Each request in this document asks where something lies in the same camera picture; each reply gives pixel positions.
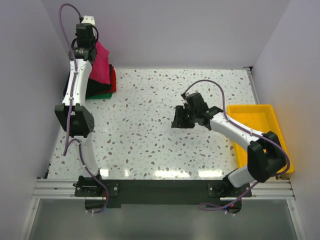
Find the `magenta pink t-shirt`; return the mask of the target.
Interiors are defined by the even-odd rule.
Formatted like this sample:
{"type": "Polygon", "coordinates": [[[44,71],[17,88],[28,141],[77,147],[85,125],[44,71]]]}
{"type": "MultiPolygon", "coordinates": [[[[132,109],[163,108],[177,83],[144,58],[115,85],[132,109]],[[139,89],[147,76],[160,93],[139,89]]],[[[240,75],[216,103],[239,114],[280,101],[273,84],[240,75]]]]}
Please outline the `magenta pink t-shirt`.
{"type": "Polygon", "coordinates": [[[97,55],[93,62],[92,70],[89,78],[100,83],[109,85],[110,66],[109,66],[109,50],[107,50],[99,41],[96,43],[97,55]]]}

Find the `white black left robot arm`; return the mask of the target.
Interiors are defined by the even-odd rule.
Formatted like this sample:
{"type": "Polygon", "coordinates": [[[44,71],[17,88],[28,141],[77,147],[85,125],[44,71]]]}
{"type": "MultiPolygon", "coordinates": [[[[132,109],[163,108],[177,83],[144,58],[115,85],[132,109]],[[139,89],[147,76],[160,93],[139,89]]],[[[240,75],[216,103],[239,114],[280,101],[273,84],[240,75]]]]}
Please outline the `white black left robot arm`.
{"type": "Polygon", "coordinates": [[[75,36],[68,53],[69,78],[66,92],[62,103],[55,106],[54,112],[66,133],[63,155],[66,156],[71,144],[76,143],[82,168],[81,176],[89,178],[100,173],[92,141],[95,120],[85,106],[99,35],[93,23],[83,20],[76,25],[75,36]]]}

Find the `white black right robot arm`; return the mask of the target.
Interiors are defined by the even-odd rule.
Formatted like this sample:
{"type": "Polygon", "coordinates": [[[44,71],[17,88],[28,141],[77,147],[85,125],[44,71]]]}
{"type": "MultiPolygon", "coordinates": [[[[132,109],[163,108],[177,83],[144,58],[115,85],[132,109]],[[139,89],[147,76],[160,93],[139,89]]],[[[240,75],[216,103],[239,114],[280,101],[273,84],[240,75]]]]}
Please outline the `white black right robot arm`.
{"type": "Polygon", "coordinates": [[[282,168],[289,168],[289,157],[276,133],[252,129],[234,120],[223,109],[209,107],[198,92],[183,93],[181,97],[184,104],[176,106],[172,128],[193,129],[199,125],[231,139],[247,153],[247,164],[223,178],[222,189],[227,196],[235,196],[243,185],[252,181],[264,183],[282,168]]]}

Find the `red folded t-shirt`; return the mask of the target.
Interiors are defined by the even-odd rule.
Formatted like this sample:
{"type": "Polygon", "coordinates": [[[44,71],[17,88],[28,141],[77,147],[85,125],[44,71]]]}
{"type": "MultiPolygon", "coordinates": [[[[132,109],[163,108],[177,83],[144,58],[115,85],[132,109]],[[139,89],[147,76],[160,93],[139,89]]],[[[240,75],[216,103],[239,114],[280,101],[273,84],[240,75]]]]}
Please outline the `red folded t-shirt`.
{"type": "Polygon", "coordinates": [[[116,72],[115,72],[115,69],[113,66],[111,67],[111,70],[110,70],[110,83],[111,83],[110,92],[111,93],[116,92],[117,91],[117,77],[116,77],[116,72]]]}

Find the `black folded t-shirt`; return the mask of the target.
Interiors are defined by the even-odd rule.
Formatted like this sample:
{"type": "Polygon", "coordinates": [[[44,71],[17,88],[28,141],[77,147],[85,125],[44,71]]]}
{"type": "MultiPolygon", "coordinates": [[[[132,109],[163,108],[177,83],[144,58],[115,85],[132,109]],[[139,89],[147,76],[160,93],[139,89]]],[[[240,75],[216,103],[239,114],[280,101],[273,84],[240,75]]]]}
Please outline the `black folded t-shirt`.
{"type": "Polygon", "coordinates": [[[92,79],[88,79],[87,88],[85,92],[85,98],[91,97],[94,95],[99,95],[102,93],[111,93],[111,83],[110,84],[101,84],[92,79]]]}

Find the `green folded t-shirt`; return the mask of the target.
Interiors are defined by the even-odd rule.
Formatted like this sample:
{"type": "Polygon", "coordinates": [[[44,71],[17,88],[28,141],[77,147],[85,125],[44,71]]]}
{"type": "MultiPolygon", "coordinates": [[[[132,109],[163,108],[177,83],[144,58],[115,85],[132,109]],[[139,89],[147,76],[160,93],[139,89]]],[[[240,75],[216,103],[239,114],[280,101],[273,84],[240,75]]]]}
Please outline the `green folded t-shirt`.
{"type": "Polygon", "coordinates": [[[103,99],[110,99],[112,97],[112,92],[97,94],[93,96],[86,97],[86,100],[103,100],[103,99]]]}

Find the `yellow plastic tray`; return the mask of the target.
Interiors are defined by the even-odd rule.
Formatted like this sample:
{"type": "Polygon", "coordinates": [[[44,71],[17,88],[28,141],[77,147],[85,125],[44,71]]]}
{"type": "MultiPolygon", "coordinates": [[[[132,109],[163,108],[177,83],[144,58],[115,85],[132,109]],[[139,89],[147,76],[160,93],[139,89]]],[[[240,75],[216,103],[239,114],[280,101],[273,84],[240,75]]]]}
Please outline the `yellow plastic tray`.
{"type": "MultiPolygon", "coordinates": [[[[276,113],[270,104],[242,104],[229,105],[227,114],[234,120],[246,125],[247,127],[267,133],[269,131],[277,134],[282,149],[290,157],[285,139],[283,137],[280,125],[278,123],[276,113]]],[[[247,152],[233,142],[237,166],[244,167],[247,164],[247,152]]],[[[290,168],[282,175],[282,179],[288,179],[294,173],[294,165],[290,158],[290,168]]]]}

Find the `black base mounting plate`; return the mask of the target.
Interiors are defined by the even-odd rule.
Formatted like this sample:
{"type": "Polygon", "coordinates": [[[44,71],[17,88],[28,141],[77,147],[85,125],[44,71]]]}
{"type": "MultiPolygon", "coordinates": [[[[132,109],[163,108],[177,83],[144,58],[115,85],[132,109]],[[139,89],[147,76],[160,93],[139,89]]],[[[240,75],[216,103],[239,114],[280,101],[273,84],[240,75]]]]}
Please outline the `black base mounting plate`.
{"type": "Polygon", "coordinates": [[[73,184],[75,197],[85,198],[86,210],[121,208],[123,205],[199,205],[222,207],[228,198],[251,197],[247,183],[239,188],[223,180],[128,180],[80,176],[73,184]]]}

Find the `aluminium right side rail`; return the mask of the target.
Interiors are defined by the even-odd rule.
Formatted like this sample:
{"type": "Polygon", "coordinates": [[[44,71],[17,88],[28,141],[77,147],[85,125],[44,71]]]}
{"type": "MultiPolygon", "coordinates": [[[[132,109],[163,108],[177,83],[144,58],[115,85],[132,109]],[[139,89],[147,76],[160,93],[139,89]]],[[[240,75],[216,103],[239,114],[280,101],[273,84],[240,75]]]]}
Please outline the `aluminium right side rail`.
{"type": "Polygon", "coordinates": [[[253,79],[253,74],[252,74],[252,66],[251,67],[244,67],[244,70],[246,70],[249,82],[250,82],[250,86],[253,92],[253,97],[254,97],[254,101],[256,104],[260,104],[260,100],[257,94],[257,90],[256,90],[256,86],[254,83],[254,79],[253,79]]]}

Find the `aluminium rail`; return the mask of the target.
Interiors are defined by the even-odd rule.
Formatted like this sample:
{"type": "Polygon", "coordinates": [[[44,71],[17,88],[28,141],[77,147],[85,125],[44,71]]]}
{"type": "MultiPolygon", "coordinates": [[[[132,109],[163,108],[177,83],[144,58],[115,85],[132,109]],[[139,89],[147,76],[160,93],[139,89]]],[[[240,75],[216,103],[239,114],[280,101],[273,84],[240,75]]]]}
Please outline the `aluminium rail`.
{"type": "MultiPolygon", "coordinates": [[[[38,179],[33,188],[33,199],[74,199],[74,179],[38,179]]],[[[294,200],[291,182],[283,179],[269,179],[258,183],[251,190],[249,200],[294,200]]]]}
{"type": "Polygon", "coordinates": [[[250,82],[250,86],[253,92],[253,97],[254,97],[254,101],[256,104],[260,104],[260,100],[257,94],[257,90],[256,90],[256,86],[254,83],[254,79],[253,79],[253,74],[252,74],[252,66],[251,67],[244,67],[244,70],[246,70],[249,82],[250,82]]]}

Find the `aluminium front rail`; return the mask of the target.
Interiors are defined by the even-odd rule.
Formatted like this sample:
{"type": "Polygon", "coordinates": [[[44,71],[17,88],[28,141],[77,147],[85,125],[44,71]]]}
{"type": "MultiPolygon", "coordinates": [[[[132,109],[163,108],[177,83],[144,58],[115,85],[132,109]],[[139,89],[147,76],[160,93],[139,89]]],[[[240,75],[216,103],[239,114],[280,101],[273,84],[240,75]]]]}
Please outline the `aluminium front rail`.
{"type": "MultiPolygon", "coordinates": [[[[74,179],[38,179],[33,188],[33,199],[74,199],[74,179]]],[[[294,200],[291,182],[283,179],[269,179],[258,183],[251,190],[249,200],[294,200]]]]}

